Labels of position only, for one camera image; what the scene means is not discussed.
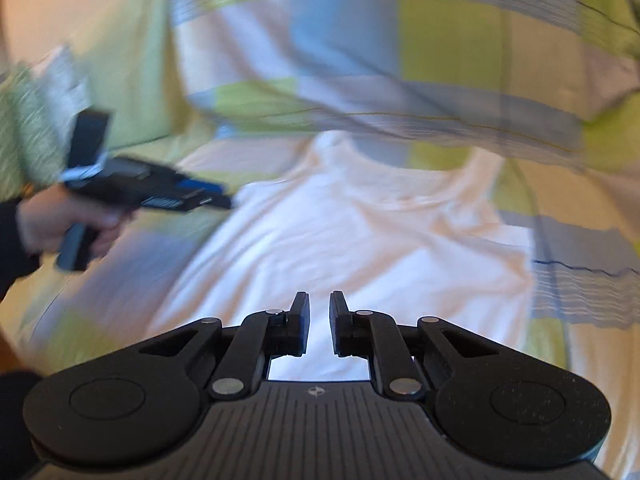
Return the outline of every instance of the blue device part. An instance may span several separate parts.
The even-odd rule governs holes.
[[[193,178],[185,178],[178,183],[178,187],[185,187],[187,189],[205,189],[210,193],[222,195],[225,192],[224,187],[220,184],[214,184],[212,182],[204,182],[202,180],[195,180]]]

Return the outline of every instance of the person's arm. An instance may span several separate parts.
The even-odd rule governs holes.
[[[62,185],[27,200],[0,203],[0,301],[17,278],[40,265],[40,253],[56,253],[76,222],[100,231],[92,255],[104,256],[128,214],[72,195]]]

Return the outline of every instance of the black handheld device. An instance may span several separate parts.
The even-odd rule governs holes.
[[[76,118],[66,170],[67,189],[123,209],[147,207],[189,211],[207,205],[231,208],[219,184],[194,180],[168,166],[132,157],[108,157],[103,149],[110,116],[87,109]],[[98,233],[75,224],[66,233],[56,265],[62,270],[86,270],[90,247]]]
[[[308,295],[241,326],[202,319],[69,368],[27,396],[34,480],[605,480],[591,383],[436,317],[330,300],[334,351],[369,381],[268,380],[305,352]]]

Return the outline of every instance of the device handle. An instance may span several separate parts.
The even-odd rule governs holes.
[[[73,224],[66,232],[56,265],[60,270],[86,270],[91,261],[91,244],[99,231],[84,224]]]

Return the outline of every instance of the silver screw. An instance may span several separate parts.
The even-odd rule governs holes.
[[[408,377],[402,377],[400,379],[394,379],[389,383],[389,388],[393,393],[398,395],[413,395],[420,391],[422,385],[415,379]]]
[[[219,395],[234,395],[242,391],[244,383],[234,377],[218,379],[211,385],[211,389]]]

